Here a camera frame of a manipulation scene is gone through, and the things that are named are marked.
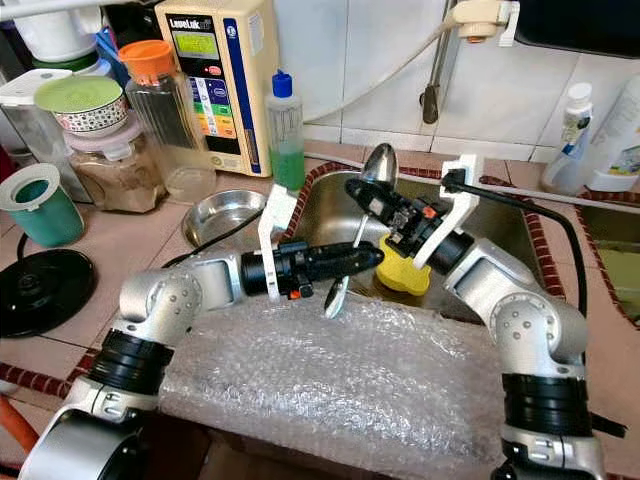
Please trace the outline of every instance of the orange lid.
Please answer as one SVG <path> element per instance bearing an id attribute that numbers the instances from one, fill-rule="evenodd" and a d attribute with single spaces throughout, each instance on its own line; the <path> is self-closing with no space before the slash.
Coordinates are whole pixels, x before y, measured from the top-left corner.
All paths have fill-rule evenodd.
<path id="1" fill-rule="evenodd" d="M 125 45 L 118 52 L 129 74 L 137 78 L 157 77 L 175 72 L 171 45 L 164 40 L 143 40 Z"/>

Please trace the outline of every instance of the orange hose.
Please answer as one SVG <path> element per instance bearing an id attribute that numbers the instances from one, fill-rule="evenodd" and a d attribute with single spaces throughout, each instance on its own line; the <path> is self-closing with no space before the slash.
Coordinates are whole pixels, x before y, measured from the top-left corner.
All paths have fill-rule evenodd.
<path id="1" fill-rule="evenodd" d="M 38 441 L 38 433 L 2 395 L 0 395 L 0 425 L 7 429 L 27 453 L 31 452 Z"/>

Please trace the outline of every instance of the stainless steel sink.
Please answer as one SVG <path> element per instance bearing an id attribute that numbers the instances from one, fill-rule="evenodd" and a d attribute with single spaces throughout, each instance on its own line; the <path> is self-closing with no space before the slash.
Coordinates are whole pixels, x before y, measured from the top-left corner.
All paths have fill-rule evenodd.
<path id="1" fill-rule="evenodd" d="M 294 239 L 305 240 L 310 245 L 353 241 L 362 210 L 347 195 L 344 183 L 356 177 L 353 172 L 335 172 L 316 180 L 309 195 L 302 219 Z M 397 191 L 408 198 L 426 197 L 438 199 L 438 187 L 400 180 Z M 476 237 L 486 237 L 496 245 L 522 260 L 540 280 L 535 252 L 529 232 L 519 210 L 495 202 L 481 200 L 464 229 Z M 388 229 L 370 219 L 363 240 L 375 245 Z M 480 319 L 466 305 L 442 288 L 443 277 L 431 272 L 431 284 L 423 297 L 400 293 L 382 285 L 373 271 L 364 272 L 351 279 L 350 290 L 362 295 L 430 308 L 443 315 L 472 322 Z"/>
<path id="2" fill-rule="evenodd" d="M 640 325 L 640 217 L 595 207 L 583 207 L 582 218 L 600 253 L 622 309 Z"/>

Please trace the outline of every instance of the spoon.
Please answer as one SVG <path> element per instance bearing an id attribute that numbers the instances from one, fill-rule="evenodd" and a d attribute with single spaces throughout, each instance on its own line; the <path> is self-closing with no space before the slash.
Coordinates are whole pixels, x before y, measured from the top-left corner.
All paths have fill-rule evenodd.
<path id="1" fill-rule="evenodd" d="M 383 182 L 388 184 L 390 188 L 395 188 L 398 180 L 398 162 L 396 160 L 396 152 L 391 145 L 382 143 L 371 152 L 371 155 L 369 155 L 369 158 L 360 171 L 360 179 L 367 182 Z M 360 240 L 362 239 L 364 227 L 368 219 L 369 214 L 365 213 L 360 220 L 358 232 L 353 241 L 354 248 L 360 245 Z M 331 285 L 329 289 L 327 299 L 324 302 L 325 317 L 334 318 L 340 312 L 347 295 L 348 287 L 348 276 L 337 278 L 333 282 L 333 285 Z"/>

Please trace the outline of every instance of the tiled countertop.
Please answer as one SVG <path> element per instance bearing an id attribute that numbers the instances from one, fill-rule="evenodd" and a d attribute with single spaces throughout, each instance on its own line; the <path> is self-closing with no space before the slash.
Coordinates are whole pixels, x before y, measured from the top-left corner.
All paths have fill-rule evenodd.
<path id="1" fill-rule="evenodd" d="M 341 156 L 362 162 L 370 149 L 349 145 L 309 142 L 307 150 Z M 399 152 L 401 166 L 439 170 L 442 155 L 420 152 Z M 307 160 L 307 169 L 322 162 Z M 485 174 L 514 185 L 535 189 L 544 165 L 526 162 L 487 160 Z M 217 190 L 245 188 L 268 193 L 270 179 L 255 179 L 221 172 Z M 590 343 L 588 373 L 590 408 L 632 428 L 625 440 L 602 436 L 607 470 L 640 477 L 640 332 L 623 319 L 615 309 L 596 258 L 587 247 L 587 239 L 578 224 L 573 206 L 540 202 L 566 215 L 577 227 L 585 262 L 589 287 Z M 90 302 L 71 320 L 44 335 L 18 340 L 0 340 L 0 362 L 14 365 L 58 379 L 67 379 L 87 349 L 99 348 L 117 310 L 118 295 L 123 281 L 131 274 L 158 267 L 168 259 L 188 251 L 182 238 L 180 221 L 187 211 L 185 205 L 165 201 L 160 208 L 146 215 L 126 215 L 98 212 L 82 207 L 87 223 L 86 233 L 70 248 L 85 253 L 96 266 L 97 288 Z M 576 302 L 573 258 L 564 233 L 554 222 L 542 219 L 551 256 L 556 263 L 560 281 L 568 300 Z M 22 229 L 13 225 L 10 217 L 0 213 L 0 269 L 15 261 L 15 248 Z M 25 253 L 41 250 L 28 242 Z M 42 430 L 46 420 L 61 400 L 26 388 L 11 395 L 26 417 Z M 17 444 L 0 431 L 0 460 L 20 462 L 24 455 Z"/>

